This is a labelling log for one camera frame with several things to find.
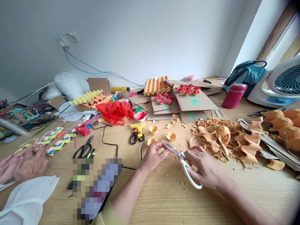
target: orange egg carton cup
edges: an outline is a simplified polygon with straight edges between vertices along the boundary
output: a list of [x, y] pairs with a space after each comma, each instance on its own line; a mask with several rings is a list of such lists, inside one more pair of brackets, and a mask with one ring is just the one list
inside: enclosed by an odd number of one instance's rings
[[154, 96], [157, 93], [171, 93], [174, 85], [168, 84], [164, 79], [169, 80], [169, 76], [159, 77], [158, 79], [148, 79], [145, 83], [144, 95]]

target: white scissors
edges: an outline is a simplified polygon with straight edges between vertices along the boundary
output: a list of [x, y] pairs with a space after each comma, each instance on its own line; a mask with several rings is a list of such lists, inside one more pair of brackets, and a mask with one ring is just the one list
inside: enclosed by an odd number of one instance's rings
[[167, 142], [168, 145], [164, 145], [167, 149], [169, 149], [171, 152], [173, 152], [175, 155], [178, 156], [178, 158], [180, 159], [180, 163], [183, 169], [184, 174], [186, 175], [187, 179], [189, 182], [191, 182], [191, 184], [197, 188], [197, 189], [201, 189], [202, 185], [198, 185], [196, 184], [193, 179], [191, 178], [191, 176], [189, 175], [187, 168], [192, 169], [189, 164], [187, 164], [184, 159], [186, 159], [187, 161], [191, 162], [191, 160], [185, 156], [184, 152], [178, 152], [166, 139], [164, 139], [165, 142]]

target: blue fan grille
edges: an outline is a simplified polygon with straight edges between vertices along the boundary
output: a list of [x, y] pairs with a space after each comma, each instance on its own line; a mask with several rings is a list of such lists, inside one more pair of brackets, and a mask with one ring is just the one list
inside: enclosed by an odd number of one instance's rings
[[285, 94], [300, 94], [300, 64], [282, 72], [275, 80], [274, 86]]

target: glue gun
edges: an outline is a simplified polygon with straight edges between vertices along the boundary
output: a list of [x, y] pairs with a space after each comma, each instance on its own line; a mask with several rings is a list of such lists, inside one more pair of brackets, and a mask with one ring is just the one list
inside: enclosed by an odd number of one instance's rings
[[137, 124], [131, 124], [129, 125], [130, 128], [137, 128], [138, 130], [138, 135], [137, 135], [137, 138], [141, 138], [143, 133], [142, 133], [142, 129], [145, 127], [145, 124], [144, 123], [137, 123]]

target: red thermos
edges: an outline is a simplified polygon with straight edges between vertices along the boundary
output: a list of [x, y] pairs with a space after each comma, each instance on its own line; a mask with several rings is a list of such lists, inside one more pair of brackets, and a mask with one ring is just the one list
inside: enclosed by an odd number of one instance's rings
[[235, 83], [232, 85], [223, 101], [222, 106], [224, 108], [236, 108], [240, 103], [246, 89], [246, 84]]

